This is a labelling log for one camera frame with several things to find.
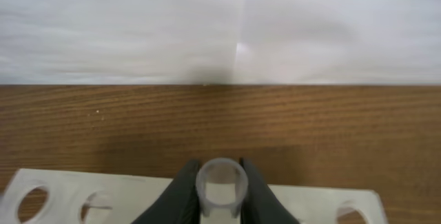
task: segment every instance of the wooden surface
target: wooden surface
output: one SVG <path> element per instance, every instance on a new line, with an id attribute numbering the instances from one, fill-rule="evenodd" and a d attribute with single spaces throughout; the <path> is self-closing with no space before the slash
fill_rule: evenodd
<path id="1" fill-rule="evenodd" d="M 268 183 L 373 189 L 441 220 L 441 88 L 3 86 L 0 187 L 21 167 L 173 177 L 250 158 Z"/>

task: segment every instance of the white backdrop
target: white backdrop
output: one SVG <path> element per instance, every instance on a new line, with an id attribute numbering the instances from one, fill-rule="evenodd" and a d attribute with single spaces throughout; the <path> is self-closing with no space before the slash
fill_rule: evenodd
<path id="1" fill-rule="evenodd" d="M 441 83 L 441 0 L 0 0 L 0 83 Z"/>

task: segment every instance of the wooden table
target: wooden table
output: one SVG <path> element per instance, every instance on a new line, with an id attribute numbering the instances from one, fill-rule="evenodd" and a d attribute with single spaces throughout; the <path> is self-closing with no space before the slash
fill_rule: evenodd
<path id="1" fill-rule="evenodd" d="M 21 168 L 173 177 L 250 158 L 268 183 L 373 189 L 441 221 L 441 88 L 3 86 L 0 186 Z"/>

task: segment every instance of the white paper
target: white paper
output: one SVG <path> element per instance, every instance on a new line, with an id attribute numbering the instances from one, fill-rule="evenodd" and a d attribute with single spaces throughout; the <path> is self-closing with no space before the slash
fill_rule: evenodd
<path id="1" fill-rule="evenodd" d="M 0 83 L 441 83 L 441 0 L 0 0 Z"/>

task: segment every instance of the cylindrical object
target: cylindrical object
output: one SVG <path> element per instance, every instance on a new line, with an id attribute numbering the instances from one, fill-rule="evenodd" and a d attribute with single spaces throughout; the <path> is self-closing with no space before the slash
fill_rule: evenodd
<path id="1" fill-rule="evenodd" d="M 212 159 L 199 170 L 196 189 L 204 216 L 209 216 L 212 209 L 221 208 L 230 210 L 236 217 L 247 194 L 248 177 L 234 160 Z"/>

